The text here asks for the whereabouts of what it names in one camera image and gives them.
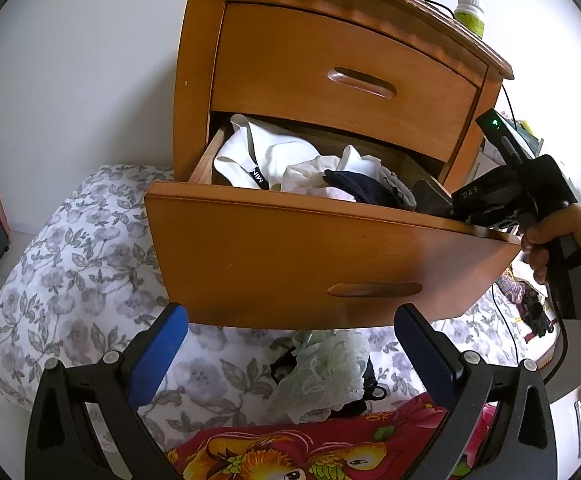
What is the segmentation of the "person's right hand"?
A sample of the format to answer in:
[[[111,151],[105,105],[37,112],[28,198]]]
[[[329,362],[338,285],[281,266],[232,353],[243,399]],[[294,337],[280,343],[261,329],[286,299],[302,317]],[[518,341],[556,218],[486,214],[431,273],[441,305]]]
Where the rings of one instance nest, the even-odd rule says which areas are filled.
[[[565,235],[572,235],[581,248],[581,205],[572,204],[550,214],[523,235],[522,248],[528,255],[528,264],[537,283],[543,284],[548,276],[550,255],[545,246]]]

